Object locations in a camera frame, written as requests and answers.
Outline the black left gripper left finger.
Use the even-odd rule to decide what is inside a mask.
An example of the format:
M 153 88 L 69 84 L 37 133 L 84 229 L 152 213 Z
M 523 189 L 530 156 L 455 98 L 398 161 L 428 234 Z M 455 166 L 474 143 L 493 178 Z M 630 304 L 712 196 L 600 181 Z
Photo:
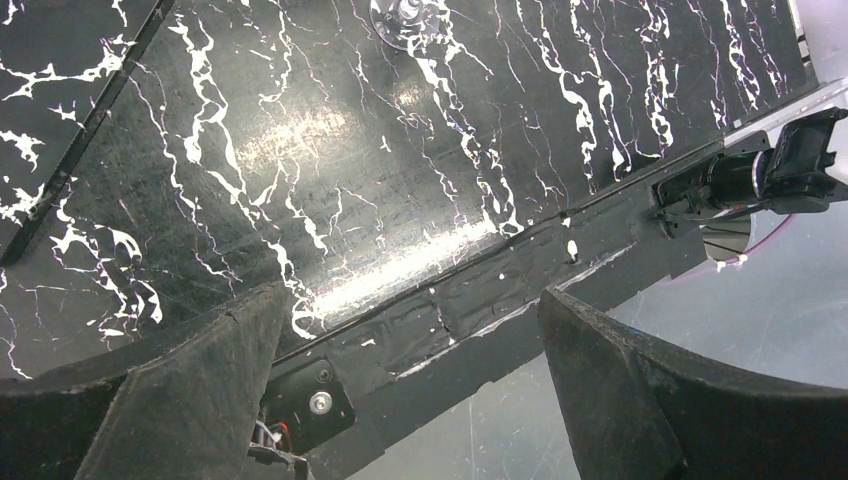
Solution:
M 2 477 L 238 477 L 288 300 L 266 284 L 116 350 L 3 380 Z

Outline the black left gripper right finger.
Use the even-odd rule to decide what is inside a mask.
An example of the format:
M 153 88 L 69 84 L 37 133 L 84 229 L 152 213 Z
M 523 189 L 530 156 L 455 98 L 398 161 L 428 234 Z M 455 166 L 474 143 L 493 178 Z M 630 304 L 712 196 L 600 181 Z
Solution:
M 843 479 L 847 393 L 740 369 L 556 289 L 545 356 L 584 479 Z

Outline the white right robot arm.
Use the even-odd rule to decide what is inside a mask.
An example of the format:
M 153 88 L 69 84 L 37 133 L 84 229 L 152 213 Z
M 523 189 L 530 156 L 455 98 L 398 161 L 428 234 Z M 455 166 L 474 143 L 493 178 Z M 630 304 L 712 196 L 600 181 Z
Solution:
M 789 116 L 769 138 L 763 118 L 819 86 L 787 1 L 676 1 L 672 129 L 682 157 L 651 180 L 644 218 L 680 238 L 757 212 L 820 213 L 847 197 L 837 174 L 847 111 Z

